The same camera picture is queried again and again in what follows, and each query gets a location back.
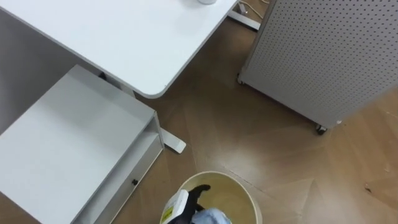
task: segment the drawer unit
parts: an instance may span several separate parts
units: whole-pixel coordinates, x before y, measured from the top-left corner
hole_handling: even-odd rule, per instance
[[[0,136],[0,191],[44,224],[109,223],[163,148],[154,110],[77,65]]]

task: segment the desk leg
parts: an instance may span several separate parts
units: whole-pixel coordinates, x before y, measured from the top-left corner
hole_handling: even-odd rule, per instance
[[[119,88],[128,95],[134,98],[136,97],[134,92],[130,88],[126,87],[122,83],[118,83],[116,80],[113,80],[112,78],[107,77],[104,73],[102,73],[99,77],[109,82],[116,88]],[[168,132],[163,128],[161,128],[160,134],[162,135],[164,144],[179,154],[181,154],[181,152],[185,149],[185,146],[187,146],[187,143],[185,143],[183,140],[177,138],[175,135],[173,135],[172,133]]]
[[[258,31],[260,29],[260,23],[256,22],[244,15],[241,15],[235,11],[230,11],[228,13],[228,17],[230,17],[233,20],[236,20],[240,23],[242,23],[243,25],[247,26],[248,28],[254,30],[254,31]]]
[[[185,149],[185,146],[187,146],[187,143],[163,128],[161,132],[164,144],[177,153],[181,154],[181,152]]]

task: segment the drawer handle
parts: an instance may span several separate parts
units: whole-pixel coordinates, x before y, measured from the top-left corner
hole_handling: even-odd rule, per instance
[[[132,183],[134,186],[136,186],[136,185],[138,184],[138,180],[134,179],[134,180],[132,180],[131,183]]]

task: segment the desk foot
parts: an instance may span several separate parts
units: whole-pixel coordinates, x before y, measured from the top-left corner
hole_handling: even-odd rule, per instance
[[[260,23],[256,22],[244,15],[241,15],[235,11],[230,11],[228,13],[228,17],[230,17],[233,20],[236,20],[240,23],[242,23],[243,25],[247,26],[248,28],[254,30],[254,31],[258,31],[260,29]]]
[[[163,128],[160,131],[162,133],[164,144],[177,153],[181,154],[181,152],[185,149],[185,146],[187,146],[187,143],[183,142],[181,139],[175,137],[172,133]]]

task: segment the trash can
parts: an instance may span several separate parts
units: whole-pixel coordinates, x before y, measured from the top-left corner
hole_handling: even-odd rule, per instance
[[[180,189],[189,191],[201,184],[211,186],[209,191],[202,192],[198,201],[204,208],[221,210],[232,224],[262,224],[257,202],[233,177],[214,171],[201,172],[185,181]]]

